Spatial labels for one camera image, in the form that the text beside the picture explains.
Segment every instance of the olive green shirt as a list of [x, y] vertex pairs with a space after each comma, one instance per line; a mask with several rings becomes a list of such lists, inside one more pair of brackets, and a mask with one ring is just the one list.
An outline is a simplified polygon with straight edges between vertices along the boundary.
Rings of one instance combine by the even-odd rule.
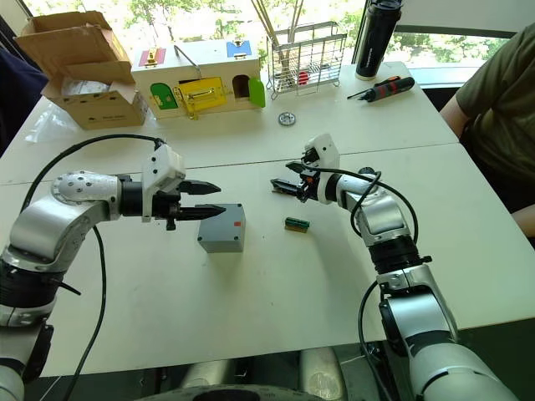
[[456, 99], [474, 119], [462, 135], [477, 157], [535, 185], [535, 24], [505, 43]]

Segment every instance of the gray box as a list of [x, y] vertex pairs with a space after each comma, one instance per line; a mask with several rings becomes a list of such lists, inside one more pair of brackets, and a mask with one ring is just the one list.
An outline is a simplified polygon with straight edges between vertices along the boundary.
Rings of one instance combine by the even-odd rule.
[[245, 212], [241, 203], [224, 203], [219, 216], [201, 220], [197, 240], [207, 253], [241, 252], [245, 241]]

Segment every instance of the black thermos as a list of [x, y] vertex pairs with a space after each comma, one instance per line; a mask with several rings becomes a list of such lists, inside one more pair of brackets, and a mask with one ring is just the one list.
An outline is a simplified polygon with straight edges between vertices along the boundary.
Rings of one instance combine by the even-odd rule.
[[372, 0], [359, 36], [357, 49], [357, 78], [375, 78], [385, 55], [386, 47], [401, 17], [401, 0]]

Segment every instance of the screwdriver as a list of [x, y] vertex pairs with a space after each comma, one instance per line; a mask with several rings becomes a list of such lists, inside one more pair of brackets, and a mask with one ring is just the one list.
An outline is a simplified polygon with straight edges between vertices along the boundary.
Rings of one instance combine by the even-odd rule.
[[376, 84], [373, 88], [349, 96], [348, 99], [362, 94], [359, 100], [366, 100], [368, 101], [368, 103], [371, 103], [375, 102], [376, 100], [381, 100], [392, 96], [393, 94], [400, 94], [402, 92], [405, 92], [412, 88], [414, 84], [415, 80], [412, 77], [407, 77], [403, 79], [399, 79], [399, 77], [391, 77], [379, 84]]

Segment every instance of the open cardboard box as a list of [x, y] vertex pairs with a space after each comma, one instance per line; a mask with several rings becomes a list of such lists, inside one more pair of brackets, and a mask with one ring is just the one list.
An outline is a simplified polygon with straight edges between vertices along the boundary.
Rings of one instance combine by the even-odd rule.
[[68, 74], [66, 66], [129, 61], [102, 13], [60, 13], [30, 18], [15, 42], [49, 79]]
[[[56, 74], [41, 94], [67, 111], [83, 129], [116, 128], [142, 125], [147, 105], [135, 90], [130, 74], [130, 62], [110, 61], [64, 66], [65, 74]], [[95, 94], [63, 95], [66, 77], [100, 81], [110, 90]]]

